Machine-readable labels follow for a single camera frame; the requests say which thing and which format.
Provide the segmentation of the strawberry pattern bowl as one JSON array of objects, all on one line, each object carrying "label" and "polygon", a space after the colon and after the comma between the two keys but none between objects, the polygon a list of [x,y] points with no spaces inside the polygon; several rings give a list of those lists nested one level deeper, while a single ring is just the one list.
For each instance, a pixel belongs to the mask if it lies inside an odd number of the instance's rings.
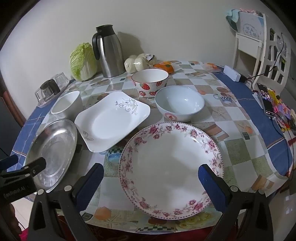
[{"label": "strawberry pattern bowl", "polygon": [[132,75],[140,97],[153,98],[167,84],[169,74],[161,69],[145,69]]}]

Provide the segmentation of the stainless steel thermos jug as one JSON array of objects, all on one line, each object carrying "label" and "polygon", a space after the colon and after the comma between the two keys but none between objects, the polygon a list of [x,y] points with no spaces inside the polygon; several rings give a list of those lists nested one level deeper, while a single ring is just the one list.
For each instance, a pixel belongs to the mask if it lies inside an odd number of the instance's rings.
[{"label": "stainless steel thermos jug", "polygon": [[125,72],[121,43],[113,25],[96,27],[92,37],[92,47],[96,60],[100,61],[105,78],[112,78]]}]

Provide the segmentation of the white wooden shelf rack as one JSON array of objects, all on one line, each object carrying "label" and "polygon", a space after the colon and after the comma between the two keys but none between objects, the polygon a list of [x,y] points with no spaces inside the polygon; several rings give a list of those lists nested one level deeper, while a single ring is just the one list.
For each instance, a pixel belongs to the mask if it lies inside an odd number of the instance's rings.
[{"label": "white wooden shelf rack", "polygon": [[250,75],[253,85],[261,83],[276,92],[282,92],[290,71],[292,49],[287,36],[267,15],[254,10],[230,9],[226,21],[235,32],[231,67],[237,65],[243,52],[255,58]]}]

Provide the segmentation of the napa cabbage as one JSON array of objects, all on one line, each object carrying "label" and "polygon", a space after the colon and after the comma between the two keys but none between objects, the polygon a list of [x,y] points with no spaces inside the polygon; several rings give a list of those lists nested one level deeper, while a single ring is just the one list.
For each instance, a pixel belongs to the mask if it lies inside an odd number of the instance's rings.
[{"label": "napa cabbage", "polygon": [[70,54],[71,74],[77,81],[92,78],[98,70],[97,60],[90,43],[79,44]]}]

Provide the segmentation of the clear orange plastic bag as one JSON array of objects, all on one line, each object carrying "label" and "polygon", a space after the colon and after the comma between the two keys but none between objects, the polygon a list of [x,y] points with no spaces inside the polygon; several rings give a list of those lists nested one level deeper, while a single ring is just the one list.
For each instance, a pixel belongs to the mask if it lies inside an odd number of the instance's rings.
[{"label": "clear orange plastic bag", "polygon": [[202,67],[208,73],[219,73],[219,72],[221,72],[221,69],[217,65],[215,65],[213,63],[203,63]]}]

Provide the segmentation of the white square decorated plate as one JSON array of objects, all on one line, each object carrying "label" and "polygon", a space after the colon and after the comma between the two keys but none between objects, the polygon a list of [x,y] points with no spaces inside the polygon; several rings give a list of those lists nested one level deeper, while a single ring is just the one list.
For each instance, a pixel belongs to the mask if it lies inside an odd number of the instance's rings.
[{"label": "white square decorated plate", "polygon": [[147,104],[116,91],[79,113],[74,123],[88,150],[100,153],[121,141],[150,113]]}]

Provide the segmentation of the colourful toy pile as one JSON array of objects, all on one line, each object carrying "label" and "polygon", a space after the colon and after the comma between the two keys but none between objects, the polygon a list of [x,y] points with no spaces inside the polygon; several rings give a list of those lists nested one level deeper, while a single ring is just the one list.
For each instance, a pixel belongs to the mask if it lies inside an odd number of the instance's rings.
[{"label": "colourful toy pile", "polygon": [[272,89],[267,89],[270,95],[273,111],[275,112],[276,120],[279,123],[280,129],[292,131],[295,135],[295,111],[283,103],[279,95],[276,95]]}]

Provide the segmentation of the floral round porcelain plate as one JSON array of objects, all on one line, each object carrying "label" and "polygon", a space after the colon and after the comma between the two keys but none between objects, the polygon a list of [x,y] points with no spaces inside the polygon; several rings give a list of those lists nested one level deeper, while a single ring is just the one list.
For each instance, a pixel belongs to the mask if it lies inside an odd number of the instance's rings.
[{"label": "floral round porcelain plate", "polygon": [[211,203],[198,178],[203,164],[223,177],[224,163],[214,140],[192,125],[164,122],[142,129],[128,141],[118,173],[135,207],[159,219],[178,220]]}]

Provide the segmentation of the checkered plastic tablecloth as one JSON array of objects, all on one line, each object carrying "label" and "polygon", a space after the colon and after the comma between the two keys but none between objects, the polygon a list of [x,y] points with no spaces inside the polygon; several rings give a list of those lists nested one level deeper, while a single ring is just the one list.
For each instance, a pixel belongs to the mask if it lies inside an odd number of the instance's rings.
[{"label": "checkered plastic tablecloth", "polygon": [[[258,177],[263,177],[273,195],[286,181],[289,165],[295,164],[295,147],[286,141],[291,133],[279,134],[276,121],[264,113],[252,92],[242,83],[234,83],[224,73],[208,73],[196,61],[175,62],[182,69],[169,76],[168,85],[182,85],[197,90],[205,107],[191,124],[205,131],[218,145],[224,162],[224,179],[249,191]],[[126,197],[118,178],[120,151],[112,148],[99,154],[90,152],[84,141],[69,169],[72,179],[86,173],[98,162],[105,177],[88,208],[83,211],[87,223],[126,232],[156,234],[186,232],[213,226],[221,213],[208,206],[183,220],[155,220],[137,209]]]}]

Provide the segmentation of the tray with glass cups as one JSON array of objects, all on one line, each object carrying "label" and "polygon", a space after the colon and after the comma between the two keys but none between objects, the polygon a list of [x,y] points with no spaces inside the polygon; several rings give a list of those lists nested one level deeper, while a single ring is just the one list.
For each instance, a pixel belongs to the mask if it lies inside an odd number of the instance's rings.
[{"label": "tray with glass cups", "polygon": [[35,92],[37,107],[43,108],[51,100],[58,97],[69,85],[70,81],[62,72],[45,81]]}]

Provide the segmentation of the bag of steamed buns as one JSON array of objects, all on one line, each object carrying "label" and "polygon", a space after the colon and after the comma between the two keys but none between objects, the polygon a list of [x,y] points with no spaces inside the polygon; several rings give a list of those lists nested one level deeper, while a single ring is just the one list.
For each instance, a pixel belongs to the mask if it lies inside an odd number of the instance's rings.
[{"label": "bag of steamed buns", "polygon": [[157,63],[157,57],[153,54],[141,53],[130,55],[124,62],[127,73],[132,74],[145,69],[152,68]]}]

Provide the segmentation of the stainless steel round plate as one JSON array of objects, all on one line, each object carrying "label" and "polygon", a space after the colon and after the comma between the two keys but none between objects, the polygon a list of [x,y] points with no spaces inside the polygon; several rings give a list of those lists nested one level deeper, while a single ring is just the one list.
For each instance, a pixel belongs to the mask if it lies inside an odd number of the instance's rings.
[{"label": "stainless steel round plate", "polygon": [[25,164],[42,157],[46,168],[34,177],[38,189],[51,192],[66,174],[77,145],[77,128],[70,120],[57,120],[46,126],[35,138]]}]

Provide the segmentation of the white power bank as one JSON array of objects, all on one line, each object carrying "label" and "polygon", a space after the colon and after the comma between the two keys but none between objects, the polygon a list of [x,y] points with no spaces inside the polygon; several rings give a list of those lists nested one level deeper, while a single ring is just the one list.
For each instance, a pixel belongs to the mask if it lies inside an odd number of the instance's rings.
[{"label": "white power bank", "polygon": [[224,66],[223,73],[234,82],[239,82],[239,80],[241,78],[240,73],[238,73],[233,68],[231,68],[227,65]]}]

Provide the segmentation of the pale blue round bowl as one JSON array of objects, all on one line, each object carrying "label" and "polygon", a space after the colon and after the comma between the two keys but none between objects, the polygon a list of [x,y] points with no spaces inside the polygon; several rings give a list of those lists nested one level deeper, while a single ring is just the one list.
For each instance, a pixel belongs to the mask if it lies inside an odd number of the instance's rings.
[{"label": "pale blue round bowl", "polygon": [[203,96],[189,87],[172,85],[159,90],[155,95],[159,112],[167,119],[188,122],[205,106]]}]

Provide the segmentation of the white square bowl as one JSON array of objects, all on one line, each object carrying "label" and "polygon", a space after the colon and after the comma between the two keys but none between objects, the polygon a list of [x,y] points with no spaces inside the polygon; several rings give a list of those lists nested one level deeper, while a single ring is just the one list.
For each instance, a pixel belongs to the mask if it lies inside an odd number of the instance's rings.
[{"label": "white square bowl", "polygon": [[74,122],[79,113],[83,111],[80,91],[73,91],[58,99],[51,109],[57,119],[68,119]]}]

